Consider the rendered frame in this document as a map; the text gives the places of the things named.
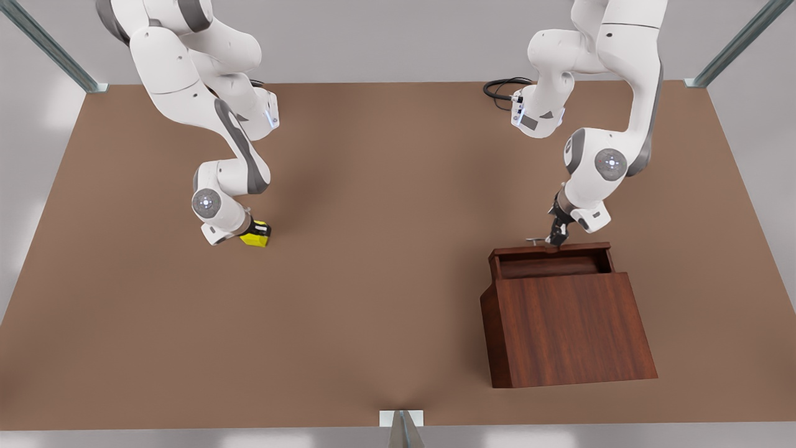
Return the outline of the silver frame post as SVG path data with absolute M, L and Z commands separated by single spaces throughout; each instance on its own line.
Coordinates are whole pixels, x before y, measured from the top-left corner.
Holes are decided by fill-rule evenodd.
M 387 448 L 425 448 L 419 426 L 424 426 L 423 410 L 380 410 L 380 426 L 390 427 Z
M 0 12 L 42 49 L 85 93 L 105 93 L 109 85 L 97 82 L 83 67 L 17 2 L 0 0 Z
M 699 74 L 693 78 L 684 79 L 685 86 L 688 88 L 707 88 L 793 3 L 794 0 L 768 0 Z

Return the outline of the brown wooden drawer with handle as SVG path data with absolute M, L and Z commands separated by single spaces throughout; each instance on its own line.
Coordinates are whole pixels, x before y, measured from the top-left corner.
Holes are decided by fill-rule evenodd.
M 609 249 L 608 242 L 495 249 L 490 273 L 494 281 L 613 273 Z

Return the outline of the brown wooden cabinet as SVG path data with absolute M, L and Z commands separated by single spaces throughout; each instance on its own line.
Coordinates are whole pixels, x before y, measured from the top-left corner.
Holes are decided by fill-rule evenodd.
M 627 273 L 499 279 L 480 303 L 494 388 L 657 377 Z

